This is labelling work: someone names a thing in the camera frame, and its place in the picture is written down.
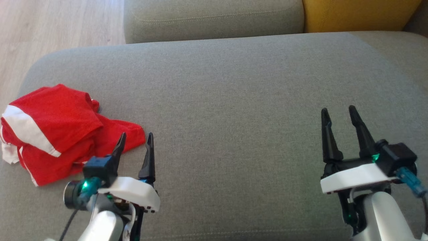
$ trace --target robotic arm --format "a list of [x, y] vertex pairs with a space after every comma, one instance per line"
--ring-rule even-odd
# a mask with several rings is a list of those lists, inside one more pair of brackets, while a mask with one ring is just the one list
[[[349, 107], [360, 145], [359, 158], [343, 160], [331, 130], [326, 108], [321, 112], [323, 159], [321, 188], [337, 193], [342, 217], [353, 228], [353, 241], [416, 240], [391, 194], [391, 183], [406, 183], [424, 201], [427, 190], [416, 177], [414, 154], [404, 143], [374, 142], [355, 106]], [[426, 234], [422, 240], [428, 240]]]
[[123, 133], [111, 155], [92, 157], [83, 167], [84, 179], [72, 181], [64, 190], [64, 203], [74, 209], [60, 241], [78, 210], [92, 212], [80, 241], [140, 240], [144, 213], [159, 211], [160, 198], [154, 189], [155, 151], [153, 134], [146, 143], [146, 156], [138, 180], [119, 177], [117, 169], [125, 147]]

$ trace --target red and white cloth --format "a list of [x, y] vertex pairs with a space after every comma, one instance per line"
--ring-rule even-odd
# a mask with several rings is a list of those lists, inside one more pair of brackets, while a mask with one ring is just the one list
[[82, 171], [92, 156], [112, 152], [127, 134], [124, 152], [146, 141], [141, 126], [97, 113], [88, 93], [59, 84], [10, 103], [1, 117], [3, 159], [21, 163], [36, 186]]

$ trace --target seam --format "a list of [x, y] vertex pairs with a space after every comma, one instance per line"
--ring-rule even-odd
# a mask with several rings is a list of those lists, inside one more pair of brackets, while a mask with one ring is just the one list
[[53, 157], [59, 157], [61, 156], [61, 153], [59, 151], [57, 151], [55, 148], [52, 148], [51, 151], [48, 152], [49, 155], [53, 156]]
[[268, 230], [245, 230], [245, 231], [231, 231], [231, 232], [207, 232], [207, 233], [192, 233], [192, 234], [183, 234], [183, 235], [166, 235], [166, 236], [152, 236], [144, 237], [143, 240], [149, 239], [160, 239], [160, 238], [190, 238], [190, 239], [201, 239], [206, 238], [207, 235], [215, 235], [215, 237], [231, 237], [240, 235], [241, 237], [246, 236], [255, 236], [255, 235], [273, 235], [278, 232], [306, 232], [306, 231], [319, 231], [319, 230], [339, 230], [347, 228], [314, 228], [314, 229], [268, 229]]
[[202, 16], [202, 17], [188, 17], [188, 18], [172, 18], [172, 19], [165, 19], [165, 20], [148, 20], [148, 19], [141, 19], [139, 18], [134, 11], [131, 10], [132, 16], [139, 20], [142, 23], [145, 24], [161, 24], [161, 23], [169, 23], [169, 22], [189, 22], [189, 21], [203, 21], [207, 19], [219, 19], [219, 18], [233, 18], [233, 17], [245, 17], [245, 16], [251, 16], [251, 15], [268, 15], [268, 14], [275, 14], [287, 11], [289, 9], [294, 8], [297, 5], [298, 1], [295, 2], [295, 4], [289, 8], [283, 9], [283, 10], [271, 10], [271, 11], [260, 11], [260, 12], [244, 12], [244, 13], [232, 13], [232, 14], [221, 14], [221, 15], [211, 15], [211, 16]]
[[422, 83], [419, 83], [418, 81], [416, 81], [413, 77], [409, 76], [408, 71], [404, 70], [401, 68], [400, 64], [398, 64], [396, 61], [391, 60], [391, 57], [388, 57], [388, 54], [385, 53], [384, 51], [378, 49], [377, 47], [371, 45], [369, 40], [365, 40], [364, 38], [360, 37], [359, 35], [356, 34], [357, 32], [352, 33], [352, 32], [346, 32], [346, 34], [351, 35], [355, 38], [357, 38], [359, 41], [361, 41], [364, 45], [368, 46], [370, 49], [373, 50], [373, 52], [376, 52], [379, 54], [380, 58], [382, 60], [384, 60], [386, 63], [392, 65], [395, 69], [397, 69], [399, 71], [399, 73], [405, 77], [407, 77], [412, 83], [416, 84], [417, 86], [420, 86]]
[[30, 174], [31, 181], [33, 182], [33, 184], [34, 184], [36, 187], [38, 187], [39, 185], [37, 184], [36, 180], [34, 179], [33, 175], [31, 174], [30, 169], [28, 169], [27, 165], [25, 164], [24, 158], [22, 157], [22, 149], [23, 149], [23, 148], [24, 148], [24, 147], [21, 147], [21, 148], [19, 149], [19, 154], [21, 155], [22, 163], [24, 164], [25, 169], [27, 169], [28, 173]]
[[327, 20], [327, 16], [329, 15], [330, 10], [331, 10], [332, 6], [334, 5], [334, 2], [335, 2], [335, 0], [330, 0], [330, 2], [328, 3], [327, 10], [325, 11], [325, 13], [323, 15], [323, 18], [322, 18], [322, 23], [321, 23], [321, 26], [320, 26], [320, 31], [322, 31], [324, 29], [324, 25], [325, 25], [325, 22]]

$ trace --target grey fabric upholstery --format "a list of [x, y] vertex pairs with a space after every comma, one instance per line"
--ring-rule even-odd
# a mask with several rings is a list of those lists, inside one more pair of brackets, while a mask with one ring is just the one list
[[126, 43], [303, 32], [301, 0], [125, 0]]
[[[428, 39], [404, 32], [79, 48], [39, 60], [20, 95], [64, 83], [99, 100], [105, 116], [154, 133], [161, 211], [145, 216], [142, 240], [342, 241], [351, 231], [338, 198], [319, 184], [321, 109], [345, 158], [358, 155], [354, 104], [375, 139], [418, 154], [427, 184], [427, 62]], [[124, 154], [120, 175], [136, 177], [144, 153]], [[66, 183], [36, 188], [23, 168], [0, 162], [3, 239], [58, 238], [71, 214]], [[419, 236], [421, 202], [403, 185], [393, 196]], [[88, 220], [78, 213], [66, 240]]]
[[404, 27], [404, 31], [421, 34], [428, 38], [428, 0], [422, 0], [419, 8]]

